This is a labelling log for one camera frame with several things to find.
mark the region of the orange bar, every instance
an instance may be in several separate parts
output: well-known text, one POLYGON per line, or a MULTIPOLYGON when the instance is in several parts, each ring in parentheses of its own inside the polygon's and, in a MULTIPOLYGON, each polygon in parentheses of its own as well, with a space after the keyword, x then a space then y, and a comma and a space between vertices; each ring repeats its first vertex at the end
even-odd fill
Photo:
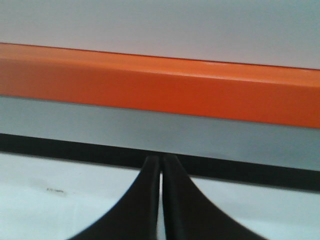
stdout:
POLYGON ((320 70, 0 43, 0 95, 320 128, 320 70))

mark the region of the black object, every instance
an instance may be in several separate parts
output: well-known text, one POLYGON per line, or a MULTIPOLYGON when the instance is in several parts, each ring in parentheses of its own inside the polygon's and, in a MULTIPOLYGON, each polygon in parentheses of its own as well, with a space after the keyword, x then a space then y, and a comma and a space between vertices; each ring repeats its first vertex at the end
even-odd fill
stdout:
POLYGON ((177 156, 163 159, 162 199, 167 240, 264 240, 210 202, 177 156))
POLYGON ((155 240, 160 163, 148 156, 128 191, 93 225, 70 240, 155 240))
MULTIPOLYGON (((141 168, 163 152, 0 133, 0 151, 141 168)), ((320 192, 320 171, 177 154, 190 175, 320 192)))

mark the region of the black stripe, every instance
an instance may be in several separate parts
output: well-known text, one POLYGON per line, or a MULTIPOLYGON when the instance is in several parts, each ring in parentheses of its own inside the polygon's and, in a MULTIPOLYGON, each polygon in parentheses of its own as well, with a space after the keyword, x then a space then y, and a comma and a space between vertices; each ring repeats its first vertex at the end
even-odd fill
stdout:
MULTIPOLYGON (((141 168, 163 152, 0 133, 0 151, 141 168)), ((320 171, 177 154, 189 175, 320 192, 320 171)))

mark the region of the white wall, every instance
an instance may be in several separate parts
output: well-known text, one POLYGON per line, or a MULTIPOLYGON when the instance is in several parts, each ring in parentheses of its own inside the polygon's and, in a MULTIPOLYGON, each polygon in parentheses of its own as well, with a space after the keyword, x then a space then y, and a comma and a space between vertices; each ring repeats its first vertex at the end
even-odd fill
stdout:
POLYGON ((320 69, 320 1, 1 0, 0 42, 320 69))

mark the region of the gray stripe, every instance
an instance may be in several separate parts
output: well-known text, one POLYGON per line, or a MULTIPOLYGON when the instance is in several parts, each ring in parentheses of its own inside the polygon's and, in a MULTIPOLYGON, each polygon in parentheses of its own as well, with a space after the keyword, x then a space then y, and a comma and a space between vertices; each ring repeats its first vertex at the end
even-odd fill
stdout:
POLYGON ((0 96, 0 132, 320 171, 320 129, 0 96))

